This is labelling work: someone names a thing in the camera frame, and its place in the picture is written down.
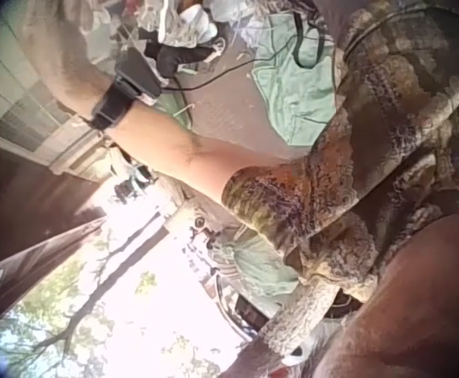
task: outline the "light green fabric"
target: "light green fabric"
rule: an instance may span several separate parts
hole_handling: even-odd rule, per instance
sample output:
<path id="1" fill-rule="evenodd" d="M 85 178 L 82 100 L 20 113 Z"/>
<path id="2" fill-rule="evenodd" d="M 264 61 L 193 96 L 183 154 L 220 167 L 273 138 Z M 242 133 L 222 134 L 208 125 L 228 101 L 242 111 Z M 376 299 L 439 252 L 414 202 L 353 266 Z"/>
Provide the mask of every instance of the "light green fabric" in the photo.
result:
<path id="1" fill-rule="evenodd" d="M 179 121 L 180 126 L 190 130 L 192 128 L 192 122 L 189 116 L 189 110 L 185 109 L 183 112 L 178 113 L 180 110 L 184 109 L 185 106 L 185 100 L 179 92 L 163 93 L 154 104 L 154 108 L 163 113 L 167 113 L 170 116 L 176 114 L 175 119 Z"/>
<path id="2" fill-rule="evenodd" d="M 298 274 L 259 235 L 244 242 L 223 246 L 234 259 L 242 285 L 252 295 L 275 297 L 290 294 L 298 284 Z"/>
<path id="3" fill-rule="evenodd" d="M 271 126 L 289 146 L 312 146 L 335 112 L 332 60 L 334 46 L 326 41 L 320 61 L 313 69 L 297 66 L 292 56 L 297 35 L 294 17 L 289 13 L 269 16 L 257 47 L 252 76 L 268 107 Z M 304 22 L 305 31 L 309 26 Z M 308 31 L 301 45 L 299 60 L 315 63 L 318 32 Z"/>

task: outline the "building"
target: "building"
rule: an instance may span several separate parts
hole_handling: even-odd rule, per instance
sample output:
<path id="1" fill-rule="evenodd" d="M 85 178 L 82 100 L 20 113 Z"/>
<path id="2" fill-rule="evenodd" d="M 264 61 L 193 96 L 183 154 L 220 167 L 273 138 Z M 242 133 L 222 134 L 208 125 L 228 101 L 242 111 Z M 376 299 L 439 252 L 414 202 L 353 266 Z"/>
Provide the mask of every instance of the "building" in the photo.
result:
<path id="1" fill-rule="evenodd" d="M 58 106 L 22 52 L 24 6 L 0 10 L 0 316 L 98 231 L 91 196 L 110 176 L 102 137 Z M 91 60 L 108 62 L 105 35 L 89 38 Z"/>

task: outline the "black wire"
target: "black wire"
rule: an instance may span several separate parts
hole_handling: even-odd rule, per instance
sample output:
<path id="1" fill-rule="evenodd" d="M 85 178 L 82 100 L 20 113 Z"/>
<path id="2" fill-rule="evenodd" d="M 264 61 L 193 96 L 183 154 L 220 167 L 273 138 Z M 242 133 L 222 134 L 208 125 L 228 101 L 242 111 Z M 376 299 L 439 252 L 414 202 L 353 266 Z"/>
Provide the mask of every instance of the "black wire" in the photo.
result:
<path id="1" fill-rule="evenodd" d="M 230 72 L 236 71 L 237 69 L 240 69 L 240 68 L 242 68 L 242 67 L 244 67 L 244 66 L 246 66 L 246 65 L 249 65 L 250 63 L 254 63 L 254 62 L 256 62 L 256 61 L 272 61 L 273 59 L 276 58 L 276 56 L 277 56 L 279 53 L 281 53 L 282 51 L 284 51 L 284 50 L 288 47 L 289 43 L 291 42 L 291 40 L 292 40 L 293 38 L 297 38 L 297 36 L 296 36 L 296 35 L 292 35 L 292 36 L 285 42 L 285 44 L 283 45 L 283 47 L 280 48 L 278 51 L 276 51 L 271 57 L 266 57 L 266 58 L 264 58 L 264 57 L 259 57 L 259 58 L 250 59 L 249 61 L 245 61 L 245 62 L 243 62 L 243 63 L 240 63 L 239 65 L 235 65 L 234 67 L 230 67 L 229 69 L 224 70 L 223 72 L 219 73 L 218 75 L 215 75 L 212 79 L 207 80 L 207 81 L 205 81 L 204 83 L 201 83 L 201 84 L 199 84 L 199 85 L 197 85 L 197 86 L 195 86 L 195 87 L 190 87 L 190 88 L 164 87 L 164 88 L 163 88 L 163 91 L 165 91 L 165 92 L 168 92 L 168 91 L 170 91 L 170 92 L 179 92 L 179 91 L 190 92 L 190 91 L 196 91 L 197 89 L 206 87 L 207 85 L 213 83 L 215 80 L 220 79 L 222 76 L 224 76 L 224 75 L 226 75 L 226 74 L 228 74 L 228 73 L 230 73 Z M 310 40 L 312 40 L 312 41 L 317 41 L 317 40 L 320 39 L 320 38 L 313 38 L 313 37 L 307 37 L 307 36 L 305 36 L 304 38 L 305 38 L 305 39 L 310 39 Z"/>

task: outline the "hand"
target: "hand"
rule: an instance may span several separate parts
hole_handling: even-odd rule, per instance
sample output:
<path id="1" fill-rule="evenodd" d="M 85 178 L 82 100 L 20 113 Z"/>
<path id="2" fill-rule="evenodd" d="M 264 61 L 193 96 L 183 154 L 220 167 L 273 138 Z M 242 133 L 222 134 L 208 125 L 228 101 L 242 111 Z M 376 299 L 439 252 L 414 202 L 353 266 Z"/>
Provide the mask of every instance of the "hand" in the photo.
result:
<path id="1" fill-rule="evenodd" d="M 60 102 L 84 117 L 105 93 L 109 80 L 87 59 L 80 33 L 91 30 L 87 0 L 28 0 L 20 44 Z"/>

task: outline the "window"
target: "window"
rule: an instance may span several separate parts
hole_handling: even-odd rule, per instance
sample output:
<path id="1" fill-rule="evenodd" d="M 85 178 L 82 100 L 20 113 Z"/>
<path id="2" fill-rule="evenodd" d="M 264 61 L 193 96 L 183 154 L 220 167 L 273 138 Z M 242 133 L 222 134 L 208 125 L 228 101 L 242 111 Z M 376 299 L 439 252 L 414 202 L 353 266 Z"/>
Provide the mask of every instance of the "window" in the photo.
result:
<path id="1" fill-rule="evenodd" d="M 38 82 L 0 119 L 0 137 L 35 152 L 69 118 L 47 87 Z"/>

